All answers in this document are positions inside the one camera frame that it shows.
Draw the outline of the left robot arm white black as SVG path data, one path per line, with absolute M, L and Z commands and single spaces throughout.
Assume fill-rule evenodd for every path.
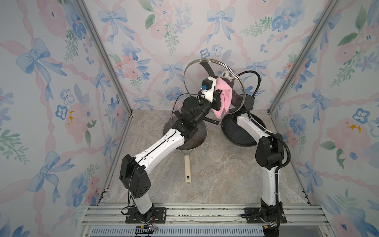
M 133 208 L 142 222 L 150 224 L 155 209 L 149 196 L 152 184 L 149 174 L 171 152 L 189 141 L 203 120 L 212 122 L 207 115 L 220 109 L 221 95 L 220 89 L 187 94 L 181 109 L 172 111 L 173 125 L 166 134 L 142 153 L 122 159 L 119 179 L 129 191 L 128 198 L 133 201 Z

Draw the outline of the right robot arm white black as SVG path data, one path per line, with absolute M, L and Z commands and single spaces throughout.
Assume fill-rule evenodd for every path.
M 242 218 L 260 219 L 271 228 L 287 222 L 279 194 L 279 171 L 287 166 L 291 155 L 282 136 L 269 131 L 260 118 L 251 114 L 254 102 L 251 95 L 232 92 L 232 108 L 222 120 L 222 131 L 238 146 L 256 147 L 254 157 L 263 176 L 261 208 L 258 213 L 246 211 Z

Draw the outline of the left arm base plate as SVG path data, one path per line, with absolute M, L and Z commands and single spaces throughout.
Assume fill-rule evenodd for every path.
M 135 207 L 129 208 L 126 213 L 127 224 L 164 224 L 166 222 L 165 207 L 152 207 L 147 213 L 142 214 Z

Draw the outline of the pink cloth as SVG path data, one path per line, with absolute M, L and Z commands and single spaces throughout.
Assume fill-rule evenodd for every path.
M 227 114 L 232 102 L 233 89 L 221 78 L 217 78 L 215 90 L 220 90 L 221 106 L 219 110 L 213 109 L 216 118 L 220 119 L 222 114 Z

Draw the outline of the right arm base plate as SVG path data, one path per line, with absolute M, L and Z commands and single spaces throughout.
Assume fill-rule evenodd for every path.
M 248 224 L 266 224 L 273 225 L 277 221 L 277 209 L 270 207 L 246 207 L 244 213 L 240 215 L 241 218 L 246 219 Z

